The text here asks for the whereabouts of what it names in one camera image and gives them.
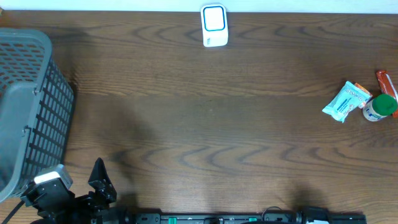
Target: light blue packet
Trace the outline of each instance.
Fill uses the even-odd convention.
[[[344,123],[344,119],[347,117],[348,113],[362,102],[370,99],[370,97],[371,95],[347,81],[337,96],[322,110],[322,112]]]

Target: orange packet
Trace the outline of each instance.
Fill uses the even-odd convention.
[[[379,81],[379,86],[380,86],[382,93],[385,93],[385,94],[388,94],[388,95],[394,97],[398,102],[397,91],[394,88],[394,85],[392,84],[392,81],[390,79],[390,76],[387,74],[387,71],[385,71],[385,70],[377,71],[376,77],[377,77],[377,80]],[[392,116],[394,118],[398,118],[398,110],[393,112]]]
[[[368,99],[365,99],[360,105],[358,105],[358,107],[362,109],[365,107],[366,103],[368,103],[368,101],[372,98],[373,95],[369,91],[367,91],[367,89],[363,88],[363,86],[361,86],[360,84],[355,83],[355,86],[370,96]]]

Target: white wall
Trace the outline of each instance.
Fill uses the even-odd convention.
[[[6,10],[109,10],[198,12],[211,0],[0,0]],[[229,12],[397,14],[398,0],[219,0]]]

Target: small jar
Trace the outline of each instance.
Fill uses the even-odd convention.
[[[381,94],[371,100],[362,109],[363,115],[369,121],[380,121],[397,110],[397,101],[394,97]]]

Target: basket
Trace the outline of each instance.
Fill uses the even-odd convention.
[[[0,29],[0,202],[62,162],[73,91],[37,30]]]

